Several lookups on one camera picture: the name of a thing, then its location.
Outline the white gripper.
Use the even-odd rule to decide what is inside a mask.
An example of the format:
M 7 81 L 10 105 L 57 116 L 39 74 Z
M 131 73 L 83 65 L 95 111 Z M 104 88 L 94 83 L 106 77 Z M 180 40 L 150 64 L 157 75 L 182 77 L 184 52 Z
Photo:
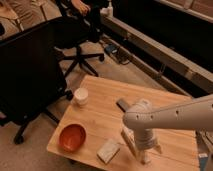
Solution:
M 152 129 L 144 129 L 134 132 L 135 156 L 140 156 L 141 150 L 154 148 L 159 154 L 162 154 L 162 148 L 158 144 L 157 138 Z

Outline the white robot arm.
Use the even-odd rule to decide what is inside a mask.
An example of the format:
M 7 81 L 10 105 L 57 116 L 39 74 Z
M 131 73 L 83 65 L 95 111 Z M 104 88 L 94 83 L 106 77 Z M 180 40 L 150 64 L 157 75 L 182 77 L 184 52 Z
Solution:
M 143 151 L 158 144 L 154 128 L 213 132 L 213 94 L 160 108 L 140 99 L 124 113 L 123 123 L 133 131 L 136 148 Z

